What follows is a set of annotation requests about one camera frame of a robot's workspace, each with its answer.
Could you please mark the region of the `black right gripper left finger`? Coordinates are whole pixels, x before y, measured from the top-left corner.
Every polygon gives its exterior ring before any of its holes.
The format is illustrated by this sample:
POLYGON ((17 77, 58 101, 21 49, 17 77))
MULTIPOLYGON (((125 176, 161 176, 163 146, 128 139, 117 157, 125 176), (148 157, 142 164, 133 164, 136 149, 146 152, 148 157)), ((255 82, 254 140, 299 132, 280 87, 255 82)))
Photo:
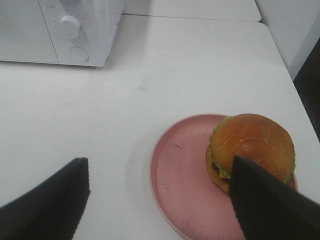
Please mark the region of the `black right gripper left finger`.
POLYGON ((90 195, 89 163, 75 158, 0 208, 2 240, 71 240, 90 195))

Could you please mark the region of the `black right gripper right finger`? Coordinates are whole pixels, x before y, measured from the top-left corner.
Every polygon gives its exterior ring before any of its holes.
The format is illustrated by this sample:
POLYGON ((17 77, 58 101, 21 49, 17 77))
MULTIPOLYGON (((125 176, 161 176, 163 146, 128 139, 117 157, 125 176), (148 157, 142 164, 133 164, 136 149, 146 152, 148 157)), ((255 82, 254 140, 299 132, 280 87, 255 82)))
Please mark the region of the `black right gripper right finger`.
POLYGON ((247 240, 318 240, 320 205, 243 156, 235 156, 231 203, 247 240))

